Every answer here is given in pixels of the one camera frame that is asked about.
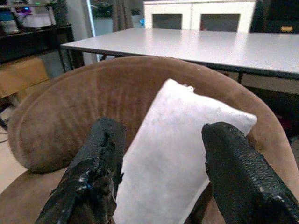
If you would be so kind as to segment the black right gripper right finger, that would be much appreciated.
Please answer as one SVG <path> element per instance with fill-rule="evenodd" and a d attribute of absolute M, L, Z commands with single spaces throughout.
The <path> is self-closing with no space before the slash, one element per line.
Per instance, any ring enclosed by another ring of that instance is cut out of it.
<path fill-rule="evenodd" d="M 231 124 L 205 124 L 206 173 L 226 224 L 299 224 L 299 202 Z"/>

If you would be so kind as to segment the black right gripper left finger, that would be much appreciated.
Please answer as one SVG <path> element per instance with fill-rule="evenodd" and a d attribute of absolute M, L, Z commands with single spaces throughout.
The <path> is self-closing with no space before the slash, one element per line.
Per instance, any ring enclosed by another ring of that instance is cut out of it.
<path fill-rule="evenodd" d="M 113 224 L 125 141 L 122 123 L 97 120 L 35 224 Z"/>

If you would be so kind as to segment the white rectangular pillow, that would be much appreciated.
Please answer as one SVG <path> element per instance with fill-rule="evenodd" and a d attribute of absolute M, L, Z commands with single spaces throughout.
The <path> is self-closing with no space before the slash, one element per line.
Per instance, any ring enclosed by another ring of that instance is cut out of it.
<path fill-rule="evenodd" d="M 201 136 L 205 124 L 225 122 L 248 134 L 253 114 L 195 94 L 168 79 L 124 155 L 116 224 L 183 224 L 209 184 Z"/>

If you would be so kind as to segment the brown cardboard box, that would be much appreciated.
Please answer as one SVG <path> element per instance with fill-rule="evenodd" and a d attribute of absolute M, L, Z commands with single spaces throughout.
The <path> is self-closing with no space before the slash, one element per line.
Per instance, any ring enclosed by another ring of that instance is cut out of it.
<path fill-rule="evenodd" d="M 26 57 L 0 65 L 0 98 L 49 79 L 43 61 Z"/>

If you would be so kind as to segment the black shelf unit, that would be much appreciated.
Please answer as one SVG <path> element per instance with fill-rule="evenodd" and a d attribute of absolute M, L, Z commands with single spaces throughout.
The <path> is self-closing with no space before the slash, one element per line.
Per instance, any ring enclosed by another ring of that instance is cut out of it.
<path fill-rule="evenodd" d="M 24 27 L 15 8 L 51 6 L 56 25 Z M 0 65 L 29 56 L 46 57 L 52 68 L 67 71 L 72 67 L 70 54 L 61 44 L 74 40 L 67 18 L 66 0 L 0 0 Z"/>

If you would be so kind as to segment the white appliance on shelf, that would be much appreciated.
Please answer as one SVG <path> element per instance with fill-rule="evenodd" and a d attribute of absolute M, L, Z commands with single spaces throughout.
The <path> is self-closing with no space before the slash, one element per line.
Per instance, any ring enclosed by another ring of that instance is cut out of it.
<path fill-rule="evenodd" d="M 56 25 L 51 6 L 15 8 L 16 17 L 24 27 L 42 28 Z"/>

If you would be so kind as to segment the white cabinet with glass doors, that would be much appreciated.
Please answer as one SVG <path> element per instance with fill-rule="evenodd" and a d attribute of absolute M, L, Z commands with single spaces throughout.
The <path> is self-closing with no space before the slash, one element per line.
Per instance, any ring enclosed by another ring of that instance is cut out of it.
<path fill-rule="evenodd" d="M 257 0 L 145 1 L 145 27 L 248 33 L 256 4 Z"/>

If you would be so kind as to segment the grey table with black frame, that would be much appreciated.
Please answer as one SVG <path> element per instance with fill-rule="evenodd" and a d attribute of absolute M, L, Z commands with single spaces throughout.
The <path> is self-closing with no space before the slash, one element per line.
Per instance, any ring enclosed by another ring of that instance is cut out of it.
<path fill-rule="evenodd" d="M 299 81 L 299 35 L 131 28 L 61 47 L 110 56 L 171 57 L 216 70 Z"/>

